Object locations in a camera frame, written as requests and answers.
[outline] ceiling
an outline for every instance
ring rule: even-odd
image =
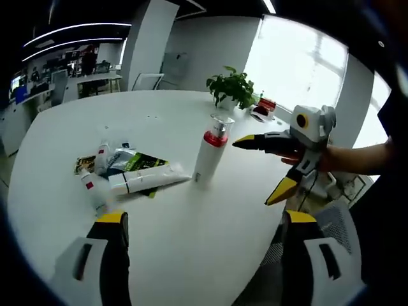
[[[197,18],[214,15],[237,15],[261,17],[268,13],[262,0],[170,0],[180,5],[177,18]],[[377,70],[392,84],[393,70],[389,64],[388,48],[378,44],[383,38],[377,34],[361,16],[353,4],[354,0],[272,0],[277,14],[316,27],[340,40],[350,52],[372,70]],[[142,0],[37,0],[28,1],[25,9],[18,12],[18,31],[8,33],[13,40],[14,52],[10,60],[15,68],[21,59],[35,53],[36,45],[49,40],[54,44],[88,38],[125,38],[129,27],[121,25],[95,26],[70,29],[55,33],[22,49],[21,46],[35,37],[65,26],[91,22],[130,23]]]

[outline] chair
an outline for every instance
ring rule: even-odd
[[[65,87],[68,82],[67,70],[60,70],[52,74],[52,82],[55,88],[51,93],[51,105],[60,105],[64,101]]]
[[[164,77],[164,73],[139,73],[138,77],[133,84],[132,91],[141,91],[141,90],[156,90],[157,86],[161,79]]]

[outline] white pillar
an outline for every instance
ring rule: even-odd
[[[374,73],[349,54],[336,105],[337,127],[331,133],[334,145],[353,147],[370,105],[373,84]]]
[[[148,0],[137,10],[122,62],[122,88],[130,91],[139,73],[159,73],[179,6]]]

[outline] person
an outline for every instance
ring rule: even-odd
[[[82,74],[91,75],[96,66],[96,54],[94,53],[94,47],[89,45],[85,49],[85,54],[82,56]]]
[[[33,73],[31,73],[31,81],[38,82],[40,80],[40,74],[37,71],[37,67],[33,68]]]
[[[368,296],[394,292],[398,287],[395,275],[403,273],[400,269],[406,266],[406,113],[408,99],[398,89],[393,90],[378,114],[389,135],[387,142],[361,149],[329,145],[319,163],[319,171],[381,175],[350,209],[361,248],[361,278],[368,285]],[[295,164],[298,158],[283,157],[282,162]]]

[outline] white chair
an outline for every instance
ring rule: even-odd
[[[156,90],[164,73],[139,73],[133,84],[132,91]]]

